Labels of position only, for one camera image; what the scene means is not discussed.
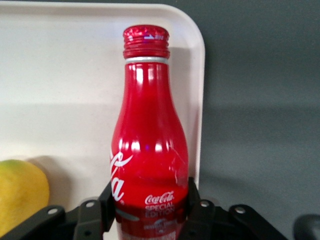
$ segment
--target bottle label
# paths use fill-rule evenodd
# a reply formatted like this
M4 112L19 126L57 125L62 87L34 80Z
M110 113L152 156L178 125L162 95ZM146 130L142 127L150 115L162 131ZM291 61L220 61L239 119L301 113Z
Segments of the bottle label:
M143 167L132 153L110 152L111 191L116 220L121 225L120 239L176 240L185 218L186 188L177 184L175 176L166 184L149 184L153 176L139 183L134 181L131 175Z
M171 232L171 233L164 235L164 236L148 237L148 238L132 236L130 234L123 232L122 239L123 240L176 240L176 231Z

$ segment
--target yellow fruit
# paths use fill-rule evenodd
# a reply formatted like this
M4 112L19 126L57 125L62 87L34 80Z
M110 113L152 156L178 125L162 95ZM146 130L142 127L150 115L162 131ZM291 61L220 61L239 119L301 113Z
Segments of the yellow fruit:
M48 179L37 166L22 160L0 161L0 237L48 202Z

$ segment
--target black object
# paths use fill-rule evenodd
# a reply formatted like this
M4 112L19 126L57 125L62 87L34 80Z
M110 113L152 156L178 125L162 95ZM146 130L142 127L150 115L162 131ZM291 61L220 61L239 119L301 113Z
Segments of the black object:
M178 240L286 240L253 208L234 205L229 211L201 199L192 177L189 178L188 218ZM100 197L87 200L72 211L58 205L47 206L0 240L102 240L115 219L115 206L109 183ZM320 216L298 218L296 240L317 240L312 229Z

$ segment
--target white tray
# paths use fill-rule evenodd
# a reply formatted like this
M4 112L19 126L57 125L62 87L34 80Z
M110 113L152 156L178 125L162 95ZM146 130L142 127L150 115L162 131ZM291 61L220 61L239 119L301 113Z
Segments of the white tray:
M109 182L122 33L135 24L170 33L171 91L198 184L205 47L190 17L163 4L0 1L0 161L40 166L50 203L67 211Z

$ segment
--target screw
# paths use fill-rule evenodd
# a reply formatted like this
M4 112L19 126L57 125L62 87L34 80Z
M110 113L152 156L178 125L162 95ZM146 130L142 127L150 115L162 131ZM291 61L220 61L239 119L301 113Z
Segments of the screw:
M200 202L201 207L207 208L209 207L210 203L207 200L202 200Z
M242 206L237 206L234 210L235 210L238 214L244 214L244 213L246 213L246 210L245 210Z
M86 203L85 207L86 208L91 208L93 205L95 205L95 202L94 201L89 201Z
M49 215L51 215L51 214L55 214L55 213L57 213L57 212L58 212L58 209L52 208L52 209L50 209L47 213L48 213Z

